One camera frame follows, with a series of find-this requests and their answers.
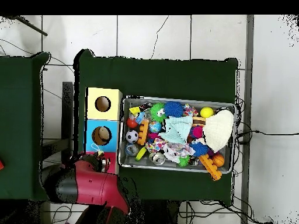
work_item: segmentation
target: metal tray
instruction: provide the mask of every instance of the metal tray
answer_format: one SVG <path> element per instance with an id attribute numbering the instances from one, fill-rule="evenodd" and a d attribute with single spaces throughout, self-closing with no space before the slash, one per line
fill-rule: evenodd
<path id="1" fill-rule="evenodd" d="M 219 171 L 222 174 L 229 173 L 233 167 L 233 148 L 235 143 L 235 120 L 236 120 L 236 107 L 234 104 L 229 103 L 218 103 L 218 102 L 209 102 L 209 101 L 195 101 L 195 100 L 178 100 L 178 99 L 165 99 L 165 98 L 153 98 L 153 97 L 138 97 L 136 96 L 126 96 L 121 101 L 121 112 L 123 116 L 121 116 L 121 123 L 120 123 L 120 137 L 119 137 L 119 151 L 118 151 L 118 162 L 119 165 L 123 167 L 135 167 L 135 168 L 143 168 L 143 169 L 161 169 L 161 170 L 173 170 L 173 171 L 185 171 L 185 172 L 200 172 L 200 173 L 207 173 L 205 167 L 200 164 L 198 166 L 191 166 L 187 165 L 185 167 L 180 167 L 178 164 L 166 160 L 163 165 L 154 165 L 148 158 L 150 155 L 149 152 L 146 152 L 144 157 L 136 161 L 134 157 L 128 157 L 124 151 L 126 141 L 126 133 L 129 130 L 129 127 L 126 125 L 126 120 L 129 117 L 129 108 L 137 107 L 142 105 L 145 102 L 150 103 L 157 103 L 157 102 L 169 102 L 169 101 L 176 101 L 181 102 L 182 104 L 190 104 L 191 106 L 195 107 L 197 111 L 200 111 L 203 107 L 211 107 L 212 109 L 218 109 L 220 107 L 227 107 L 232 114 L 234 115 L 234 125 L 232 130 L 232 135 L 228 141 L 228 144 L 220 150 L 220 153 L 224 157 L 224 165 L 219 168 Z"/>

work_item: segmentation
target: light blue cloth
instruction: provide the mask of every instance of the light blue cloth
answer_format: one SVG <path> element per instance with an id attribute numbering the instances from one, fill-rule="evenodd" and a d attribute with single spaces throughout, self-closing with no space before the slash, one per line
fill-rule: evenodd
<path id="1" fill-rule="evenodd" d="M 186 144 L 192 122 L 192 116 L 190 115 L 180 118 L 169 116 L 169 118 L 165 120 L 166 132 L 159 133 L 159 136 L 174 144 Z"/>

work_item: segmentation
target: orange toy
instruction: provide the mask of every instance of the orange toy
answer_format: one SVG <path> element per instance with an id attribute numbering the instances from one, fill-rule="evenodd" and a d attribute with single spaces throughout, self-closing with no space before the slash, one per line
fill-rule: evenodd
<path id="1" fill-rule="evenodd" d="M 221 154 L 216 154 L 213 156 L 213 164 L 215 164 L 217 167 L 222 167 L 224 164 L 224 157 Z"/>
<path id="2" fill-rule="evenodd" d="M 199 157 L 199 160 L 212 176 L 213 180 L 219 180 L 222 176 L 220 171 L 217 171 L 217 166 L 213 165 L 213 161 L 208 158 L 208 154 Z"/>
<path id="3" fill-rule="evenodd" d="M 148 129 L 148 120 L 143 120 L 140 125 L 139 139 L 137 141 L 138 144 L 143 146 L 145 144 L 145 140 L 147 138 L 147 129 Z"/>

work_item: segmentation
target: small ball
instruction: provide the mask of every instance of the small ball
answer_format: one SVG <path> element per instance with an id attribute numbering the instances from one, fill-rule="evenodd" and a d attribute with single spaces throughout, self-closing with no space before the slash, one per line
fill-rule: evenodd
<path id="1" fill-rule="evenodd" d="M 200 115 L 203 118 L 209 118 L 214 115 L 214 110 L 211 107 L 203 107 L 200 110 Z"/>
<path id="2" fill-rule="evenodd" d="M 213 164 L 217 167 L 221 167 L 224 164 L 224 157 L 221 154 L 216 154 L 213 156 Z"/>
<path id="3" fill-rule="evenodd" d="M 203 127 L 201 127 L 201 126 L 191 127 L 190 136 L 192 138 L 196 138 L 196 139 L 202 138 L 203 137 Z"/>
<path id="4" fill-rule="evenodd" d="M 128 156 L 136 157 L 139 152 L 139 148 L 135 143 L 127 143 L 124 151 Z"/>
<path id="5" fill-rule="evenodd" d="M 164 110 L 164 103 L 156 103 L 151 107 L 151 117 L 153 121 L 163 122 L 167 118 Z"/>
<path id="6" fill-rule="evenodd" d="M 164 105 L 165 115 L 179 118 L 183 115 L 183 106 L 177 101 L 169 101 Z"/>
<path id="7" fill-rule="evenodd" d="M 162 124 L 160 122 L 152 121 L 149 123 L 149 131 L 152 133 L 158 133 L 162 129 Z"/>
<path id="8" fill-rule="evenodd" d="M 208 152 L 208 146 L 202 144 L 201 142 L 191 143 L 189 146 L 194 149 L 195 153 L 193 154 L 193 156 L 196 157 L 205 155 Z"/>
<path id="9" fill-rule="evenodd" d="M 138 133 L 137 133 L 137 131 L 135 131 L 135 130 L 128 131 L 126 133 L 126 140 L 129 143 L 135 143 L 135 142 L 137 142 L 137 140 L 138 140 Z"/>
<path id="10" fill-rule="evenodd" d="M 135 120 L 132 120 L 131 118 L 128 118 L 128 120 L 127 120 L 127 125 L 128 125 L 130 128 L 135 128 L 138 124 L 136 123 Z"/>

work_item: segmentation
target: yellow ball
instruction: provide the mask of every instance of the yellow ball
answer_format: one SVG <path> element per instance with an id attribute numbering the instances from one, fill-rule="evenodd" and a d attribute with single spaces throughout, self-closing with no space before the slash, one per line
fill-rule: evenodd
<path id="1" fill-rule="evenodd" d="M 214 115 L 214 110 L 211 107 L 204 107 L 200 110 L 200 115 L 203 118 L 209 118 Z"/>

